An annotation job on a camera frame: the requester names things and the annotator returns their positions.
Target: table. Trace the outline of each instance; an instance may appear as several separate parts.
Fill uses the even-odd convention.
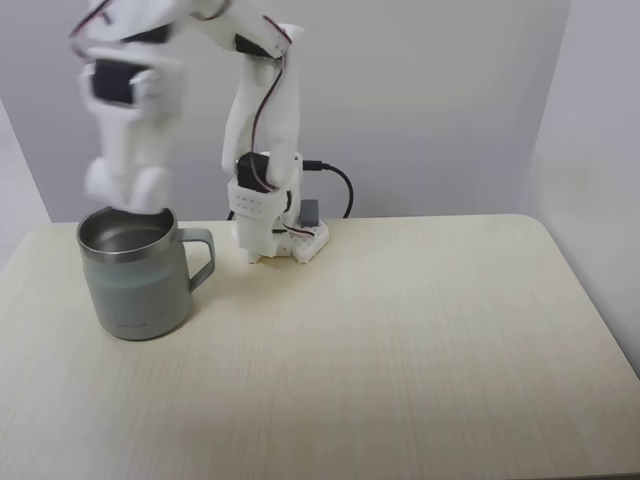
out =
[[[99,326],[75,225],[0,277],[0,478],[520,479],[640,472],[640,382],[527,217],[330,222],[307,266],[214,277],[180,330]],[[192,269],[206,249],[189,246]]]

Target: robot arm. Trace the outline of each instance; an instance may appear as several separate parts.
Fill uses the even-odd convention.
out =
[[[287,238],[314,234],[292,227],[300,211],[302,177],[294,45],[302,30],[276,24],[249,1],[93,1],[72,35],[88,26],[90,38],[121,46],[83,55],[81,90],[98,119],[103,151],[89,168],[85,191],[132,213],[157,213],[168,201],[166,164],[181,118],[184,69],[162,55],[163,46],[191,25],[223,49],[245,55],[222,163],[234,177],[229,200],[238,219],[238,242],[257,258],[286,250],[282,231]],[[270,156],[255,151],[259,121],[267,125]]]

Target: white wall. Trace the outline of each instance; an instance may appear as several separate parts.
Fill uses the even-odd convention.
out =
[[[272,1],[274,18],[307,29],[301,150],[350,174],[354,215],[518,209],[568,0]],[[87,2],[1,3],[0,96],[52,219],[78,220],[97,207],[82,177],[98,142],[66,32]],[[183,219],[223,218],[221,141],[239,58],[195,34],[172,50],[190,73],[173,206]],[[307,178],[305,195],[339,216],[340,180]]]
[[[0,271],[27,233],[49,223],[0,99]]]
[[[639,19],[637,0],[573,3],[524,205],[558,241],[637,370]]]

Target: black cable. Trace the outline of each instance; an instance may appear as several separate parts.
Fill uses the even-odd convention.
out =
[[[355,194],[353,192],[353,184],[351,183],[351,180],[349,179],[347,174],[344,173],[342,170],[340,170],[338,167],[334,167],[333,165],[330,165],[328,163],[321,162],[320,160],[305,160],[304,162],[302,162],[302,169],[306,171],[311,171],[311,172],[320,172],[323,170],[325,171],[328,170],[330,172],[337,173],[338,175],[340,175],[340,177],[347,184],[347,188],[349,189],[349,205],[347,205],[347,211],[345,212],[343,217],[343,218],[349,218],[349,216],[351,215],[351,210],[353,209],[353,200],[354,200]]]
[[[333,173],[337,173],[338,175],[340,175],[340,177],[342,177],[344,182],[347,184],[347,188],[349,189],[349,205],[347,205],[347,211],[344,213],[344,217],[342,218],[349,218],[349,215],[351,215],[351,209],[353,208],[353,197],[354,197],[353,184],[351,183],[351,180],[349,180],[349,177],[347,177],[347,174],[344,173],[342,170],[340,170],[337,167],[334,167],[333,165],[329,165],[328,163],[323,164],[322,169],[329,170],[330,172],[333,172]]]

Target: gray mug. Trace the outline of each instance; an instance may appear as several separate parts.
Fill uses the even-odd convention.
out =
[[[149,340],[179,327],[193,306],[193,291],[215,269],[213,236],[179,229],[171,210],[134,215],[105,208],[77,232],[84,274],[104,329],[124,340]],[[184,242],[203,242],[211,261],[189,278]]]

